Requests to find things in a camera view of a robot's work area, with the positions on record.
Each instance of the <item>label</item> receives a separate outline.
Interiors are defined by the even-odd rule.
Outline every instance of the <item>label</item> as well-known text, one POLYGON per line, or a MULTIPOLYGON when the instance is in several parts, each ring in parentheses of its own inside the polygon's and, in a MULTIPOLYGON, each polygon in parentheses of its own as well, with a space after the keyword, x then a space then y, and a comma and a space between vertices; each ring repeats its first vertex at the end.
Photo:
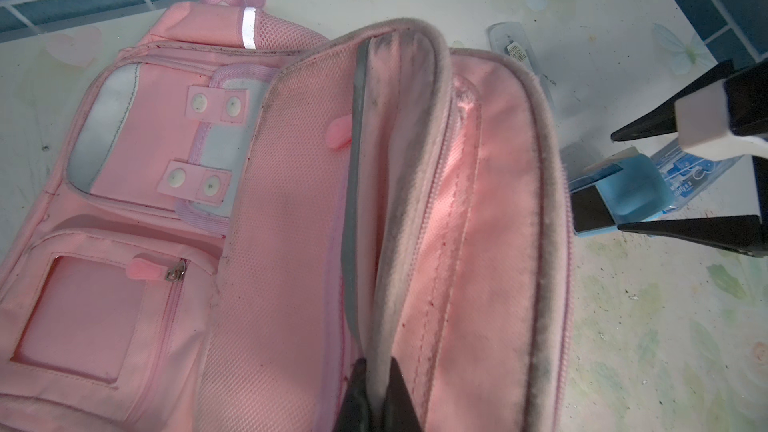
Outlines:
POLYGON ((517 43, 513 42, 507 46, 507 54, 515 59, 517 62, 520 62, 523 64, 528 70, 531 72, 533 71, 533 67, 531 66, 531 61, 528 60, 528 54, 525 53, 525 49, 517 43))

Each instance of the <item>snap button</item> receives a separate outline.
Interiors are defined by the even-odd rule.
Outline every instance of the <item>snap button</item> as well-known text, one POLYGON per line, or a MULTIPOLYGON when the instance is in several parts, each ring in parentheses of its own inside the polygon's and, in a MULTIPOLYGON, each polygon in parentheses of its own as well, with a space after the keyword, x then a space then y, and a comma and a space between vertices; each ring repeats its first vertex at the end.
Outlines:
POLYGON ((230 97, 226 101, 226 114, 230 117, 237 117, 240 113, 240 109, 243 107, 243 103, 235 96, 230 97))
POLYGON ((184 171, 184 169, 177 168, 171 171, 170 174, 168 174, 168 185, 173 188, 181 187, 181 184, 184 183, 184 180, 186 178, 187 178, 187 173, 184 171))
POLYGON ((218 176, 208 177, 208 180, 203 184, 203 194, 208 197, 213 197, 219 191, 221 187, 221 179, 218 176))
POLYGON ((202 113, 208 107, 208 98, 201 93, 196 93, 192 97, 192 110, 202 113))

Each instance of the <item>metal zipper slider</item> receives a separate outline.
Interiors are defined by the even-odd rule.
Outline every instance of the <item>metal zipper slider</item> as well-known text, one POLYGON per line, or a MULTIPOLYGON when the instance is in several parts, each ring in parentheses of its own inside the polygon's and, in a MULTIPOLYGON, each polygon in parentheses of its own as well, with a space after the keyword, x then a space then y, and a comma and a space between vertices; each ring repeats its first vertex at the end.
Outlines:
POLYGON ((187 261, 180 260, 178 264, 169 268, 165 273, 165 280, 168 282, 178 282, 184 280, 184 273, 187 271, 187 261))

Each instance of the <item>white table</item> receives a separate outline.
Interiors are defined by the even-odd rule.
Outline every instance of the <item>white table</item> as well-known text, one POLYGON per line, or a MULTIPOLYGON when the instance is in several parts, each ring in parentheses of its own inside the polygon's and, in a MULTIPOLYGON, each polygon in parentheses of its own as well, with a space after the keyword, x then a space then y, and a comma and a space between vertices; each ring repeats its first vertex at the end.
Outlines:
MULTIPOLYGON (((331 38, 414 16, 435 24, 448 43, 482 49, 491 24, 523 23, 551 80, 570 172, 625 148, 610 142, 613 130, 704 72, 674 76, 654 43, 653 23, 685 41, 693 33, 673 0, 554 0, 541 13, 522 0, 268 0, 266 9, 331 38)), ((53 59, 41 36, 0 44, 0 254, 42 189, 83 91, 160 14, 96 24, 104 48, 85 70, 53 59)), ((631 145, 651 154, 669 140, 631 145)), ((751 174, 751 162, 740 161, 680 214, 755 213, 751 174)), ((561 430, 704 430, 706 424, 766 430, 768 417, 760 418, 768 410, 768 357, 761 355, 768 354, 765 261, 620 233, 576 239, 574 254, 574 334, 561 430)))

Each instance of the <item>blue plastic packaging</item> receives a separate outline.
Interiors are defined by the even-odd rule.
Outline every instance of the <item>blue plastic packaging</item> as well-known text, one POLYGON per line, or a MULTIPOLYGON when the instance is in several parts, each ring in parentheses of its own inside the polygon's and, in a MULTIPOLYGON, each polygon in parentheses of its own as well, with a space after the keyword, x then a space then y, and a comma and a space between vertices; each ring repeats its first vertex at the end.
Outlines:
POLYGON ((689 154, 680 148, 677 139, 668 143, 651 157, 674 195, 672 205, 667 207, 664 213, 669 214, 684 207, 738 162, 739 158, 741 157, 716 162, 689 154))

